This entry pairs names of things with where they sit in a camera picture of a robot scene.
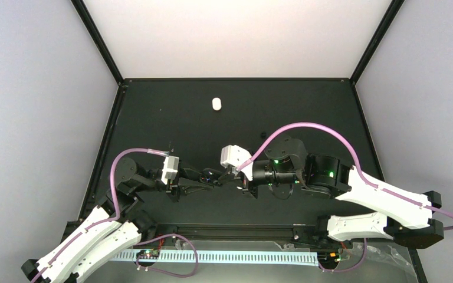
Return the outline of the black earbud charging case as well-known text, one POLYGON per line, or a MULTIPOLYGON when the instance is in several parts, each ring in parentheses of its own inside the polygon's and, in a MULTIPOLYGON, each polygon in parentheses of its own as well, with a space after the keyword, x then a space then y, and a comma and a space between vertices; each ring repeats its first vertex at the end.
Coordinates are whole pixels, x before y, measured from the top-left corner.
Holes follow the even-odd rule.
POLYGON ((201 182, 207 183, 214 186, 220 186, 220 177, 222 172, 212 168, 205 168, 201 174, 201 182))

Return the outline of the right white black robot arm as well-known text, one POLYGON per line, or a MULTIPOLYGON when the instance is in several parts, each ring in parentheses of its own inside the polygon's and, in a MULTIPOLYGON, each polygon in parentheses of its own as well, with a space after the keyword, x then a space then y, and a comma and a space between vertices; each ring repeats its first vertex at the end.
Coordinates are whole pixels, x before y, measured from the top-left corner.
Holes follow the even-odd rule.
POLYGON ((369 209, 352 216, 320 216, 312 231, 321 247, 352 239, 387 239, 412 249, 425 249, 443 240, 444 226, 433 218, 441 207, 434 191, 411 193, 360 173, 356 166, 326 155, 308 153, 304 143, 289 136, 278 137, 264 149, 265 159, 255 161, 237 145, 221 150, 226 177, 238 182, 244 193, 257 195, 259 186, 300 186, 314 198, 335 199, 369 209))

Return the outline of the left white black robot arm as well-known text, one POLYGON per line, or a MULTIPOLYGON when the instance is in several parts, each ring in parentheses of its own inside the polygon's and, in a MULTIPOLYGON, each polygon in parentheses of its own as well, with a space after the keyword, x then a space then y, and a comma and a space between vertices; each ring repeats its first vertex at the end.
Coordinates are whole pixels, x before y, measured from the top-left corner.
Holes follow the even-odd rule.
POLYGON ((110 169, 110 189, 90 214, 62 242, 40 259, 28 259, 21 271, 29 282, 84 282, 94 271, 126 249, 150 245, 141 254, 155 258, 169 238, 143 209, 141 191, 164 192, 173 201, 182 195, 211 190, 218 185, 211 169, 196 170, 178 157, 165 158, 163 167, 146 170, 122 153, 110 169))

